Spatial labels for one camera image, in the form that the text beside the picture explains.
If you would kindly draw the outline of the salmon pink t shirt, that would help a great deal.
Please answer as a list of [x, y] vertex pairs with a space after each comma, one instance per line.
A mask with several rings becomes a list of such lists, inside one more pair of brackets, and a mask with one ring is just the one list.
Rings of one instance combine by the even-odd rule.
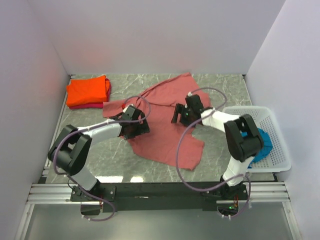
[[188, 92], [193, 90], [197, 91], [204, 107], [211, 106], [209, 95], [199, 90], [190, 73], [184, 73], [144, 90], [140, 95], [146, 101], [132, 98], [104, 102], [102, 115], [115, 116], [124, 105], [134, 104], [147, 115], [150, 132], [128, 141], [133, 152], [148, 160], [194, 170], [201, 161], [205, 143], [193, 137], [191, 129], [184, 133], [185, 126], [171, 123], [176, 104], [183, 104]]

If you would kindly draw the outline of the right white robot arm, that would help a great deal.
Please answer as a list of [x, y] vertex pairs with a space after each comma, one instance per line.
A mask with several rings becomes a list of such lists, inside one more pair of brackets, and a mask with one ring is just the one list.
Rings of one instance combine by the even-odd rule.
[[214, 107], [204, 107], [200, 96], [190, 93], [185, 97], [185, 105], [180, 103], [175, 105], [171, 123], [177, 122], [187, 127], [184, 134], [196, 124], [225, 133], [230, 153], [227, 169], [221, 177], [221, 183], [204, 191], [219, 188], [222, 198], [232, 199], [237, 194], [236, 186], [243, 181], [249, 165], [264, 147], [263, 138], [252, 116], [228, 114]]

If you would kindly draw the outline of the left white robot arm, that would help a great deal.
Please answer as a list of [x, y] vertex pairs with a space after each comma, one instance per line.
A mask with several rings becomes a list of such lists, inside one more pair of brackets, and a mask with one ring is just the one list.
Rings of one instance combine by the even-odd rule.
[[65, 126], [47, 157], [82, 187], [82, 195], [88, 201], [94, 201], [100, 195], [100, 182], [85, 167], [90, 147], [108, 139], [129, 140], [149, 132], [145, 114], [131, 104], [103, 122], [85, 127]]

